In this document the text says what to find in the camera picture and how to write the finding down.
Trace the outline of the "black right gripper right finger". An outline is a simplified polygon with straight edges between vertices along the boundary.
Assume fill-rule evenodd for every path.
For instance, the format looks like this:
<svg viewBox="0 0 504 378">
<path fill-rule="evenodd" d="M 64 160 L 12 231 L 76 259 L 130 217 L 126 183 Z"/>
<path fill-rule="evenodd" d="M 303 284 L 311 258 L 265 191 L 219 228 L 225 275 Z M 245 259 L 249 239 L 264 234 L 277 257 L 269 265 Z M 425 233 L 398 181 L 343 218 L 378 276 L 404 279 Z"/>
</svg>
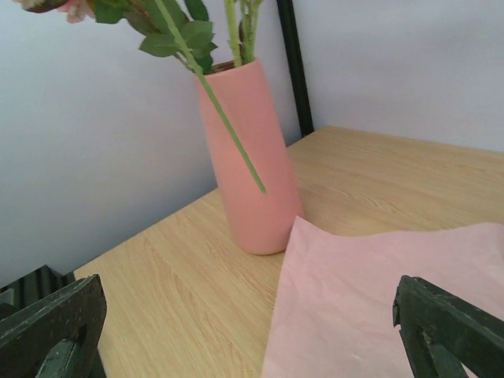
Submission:
<svg viewBox="0 0 504 378">
<path fill-rule="evenodd" d="M 402 276 L 392 307 L 415 377 L 503 376 L 503 321 L 417 276 Z"/>
</svg>

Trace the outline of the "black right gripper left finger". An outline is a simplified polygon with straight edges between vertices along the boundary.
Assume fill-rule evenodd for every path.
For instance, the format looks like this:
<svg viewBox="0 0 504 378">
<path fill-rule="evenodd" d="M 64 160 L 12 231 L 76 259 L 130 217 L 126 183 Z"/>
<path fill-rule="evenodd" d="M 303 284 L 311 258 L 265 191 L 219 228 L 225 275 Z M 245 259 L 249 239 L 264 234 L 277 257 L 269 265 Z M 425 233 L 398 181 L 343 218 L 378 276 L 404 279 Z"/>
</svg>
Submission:
<svg viewBox="0 0 504 378">
<path fill-rule="evenodd" d="M 89 377 L 107 313 L 98 274 L 1 320 L 2 377 Z"/>
</svg>

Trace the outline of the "pink wrapping paper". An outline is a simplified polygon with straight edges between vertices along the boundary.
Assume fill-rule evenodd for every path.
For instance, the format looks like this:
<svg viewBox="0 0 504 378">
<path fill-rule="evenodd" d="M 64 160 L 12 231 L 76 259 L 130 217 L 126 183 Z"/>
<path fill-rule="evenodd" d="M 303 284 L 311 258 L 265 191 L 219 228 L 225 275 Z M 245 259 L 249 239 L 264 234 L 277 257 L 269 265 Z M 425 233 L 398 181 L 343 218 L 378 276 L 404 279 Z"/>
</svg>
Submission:
<svg viewBox="0 0 504 378">
<path fill-rule="evenodd" d="M 292 228 L 262 368 L 264 377 L 409 377 L 392 306 L 419 276 L 503 315 L 503 227 L 345 237 L 302 218 Z"/>
</svg>

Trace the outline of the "pink cylindrical vase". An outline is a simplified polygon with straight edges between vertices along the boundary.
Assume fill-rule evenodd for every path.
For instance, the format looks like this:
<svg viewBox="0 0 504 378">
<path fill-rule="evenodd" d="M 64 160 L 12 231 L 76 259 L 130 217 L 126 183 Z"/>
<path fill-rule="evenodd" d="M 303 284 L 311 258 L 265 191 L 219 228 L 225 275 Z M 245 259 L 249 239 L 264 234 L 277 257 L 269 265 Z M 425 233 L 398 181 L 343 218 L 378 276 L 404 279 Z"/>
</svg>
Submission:
<svg viewBox="0 0 504 378">
<path fill-rule="evenodd" d="M 198 83 L 200 114 L 232 237 L 248 253 L 279 253 L 304 211 L 262 63 L 255 60 L 206 80 L 245 150 L 239 152 Z"/>
</svg>

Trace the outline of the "white rose stem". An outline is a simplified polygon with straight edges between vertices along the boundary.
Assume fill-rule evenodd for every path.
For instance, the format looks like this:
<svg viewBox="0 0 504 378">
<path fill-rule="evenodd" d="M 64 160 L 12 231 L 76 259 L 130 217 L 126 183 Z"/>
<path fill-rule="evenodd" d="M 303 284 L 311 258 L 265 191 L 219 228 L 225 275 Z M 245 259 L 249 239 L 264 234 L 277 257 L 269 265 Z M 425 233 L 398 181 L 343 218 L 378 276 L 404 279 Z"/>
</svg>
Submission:
<svg viewBox="0 0 504 378">
<path fill-rule="evenodd" d="M 175 57 L 193 72 L 209 96 L 214 109 L 223 121 L 229 136 L 259 190 L 266 192 L 249 154 L 238 137 L 235 128 L 210 87 L 207 76 L 235 69 L 229 63 L 216 65 L 211 53 L 217 48 L 213 42 L 213 22 L 204 1 L 19 1 L 21 8 L 29 13 L 41 14 L 54 10 L 66 14 L 70 24 L 79 23 L 90 17 L 98 24 L 116 24 L 125 19 L 143 36 L 139 50 L 153 57 Z"/>
</svg>

